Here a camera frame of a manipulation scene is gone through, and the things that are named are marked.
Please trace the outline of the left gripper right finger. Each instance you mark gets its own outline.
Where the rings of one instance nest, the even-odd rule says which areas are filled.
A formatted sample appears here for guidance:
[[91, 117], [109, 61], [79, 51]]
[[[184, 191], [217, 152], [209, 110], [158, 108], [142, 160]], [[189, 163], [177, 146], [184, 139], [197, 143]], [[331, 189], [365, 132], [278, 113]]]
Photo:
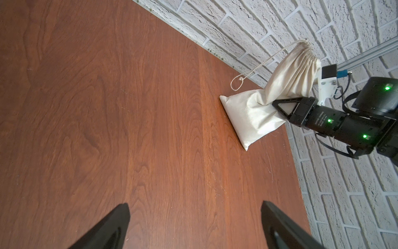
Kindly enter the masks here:
[[270, 201], [263, 201], [262, 203], [261, 221], [269, 249], [324, 248]]

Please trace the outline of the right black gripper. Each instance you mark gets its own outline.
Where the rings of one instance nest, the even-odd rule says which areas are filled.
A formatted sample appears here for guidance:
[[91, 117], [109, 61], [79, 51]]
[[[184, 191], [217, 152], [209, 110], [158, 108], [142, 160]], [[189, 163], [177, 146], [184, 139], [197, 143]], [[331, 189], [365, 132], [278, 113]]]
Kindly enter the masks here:
[[386, 120], [369, 119], [321, 106], [313, 97], [275, 100], [272, 106], [294, 125], [313, 130], [321, 137], [331, 137], [345, 143], [346, 152], [322, 143], [343, 156], [370, 154], [389, 130], [389, 122]]

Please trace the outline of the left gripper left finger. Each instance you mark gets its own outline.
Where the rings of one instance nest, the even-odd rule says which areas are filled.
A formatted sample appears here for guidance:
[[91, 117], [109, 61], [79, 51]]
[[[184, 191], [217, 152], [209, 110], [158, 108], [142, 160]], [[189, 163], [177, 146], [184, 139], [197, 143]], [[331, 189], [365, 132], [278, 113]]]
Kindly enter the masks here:
[[117, 205], [70, 249], [122, 249], [130, 222], [127, 203]]

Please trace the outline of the cream cloth drawstring bag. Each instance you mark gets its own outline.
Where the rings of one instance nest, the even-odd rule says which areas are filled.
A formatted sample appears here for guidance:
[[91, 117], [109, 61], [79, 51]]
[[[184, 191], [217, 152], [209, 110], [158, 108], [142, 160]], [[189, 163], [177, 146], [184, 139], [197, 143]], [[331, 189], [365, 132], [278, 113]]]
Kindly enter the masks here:
[[219, 97], [244, 150], [287, 121], [272, 106], [275, 100], [308, 97], [313, 85], [320, 83], [321, 61], [311, 43], [301, 39], [294, 45], [264, 89]]

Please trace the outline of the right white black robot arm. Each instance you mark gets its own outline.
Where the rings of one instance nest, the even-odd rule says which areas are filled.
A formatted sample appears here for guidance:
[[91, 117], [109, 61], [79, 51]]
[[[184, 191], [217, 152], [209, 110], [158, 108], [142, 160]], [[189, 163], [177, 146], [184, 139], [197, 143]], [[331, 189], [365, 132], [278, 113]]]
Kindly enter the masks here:
[[342, 110], [318, 105], [314, 97], [275, 100], [273, 107], [291, 124], [346, 144], [346, 151], [329, 150], [358, 159], [376, 150], [398, 164], [398, 81], [371, 77], [362, 90], [342, 101]]

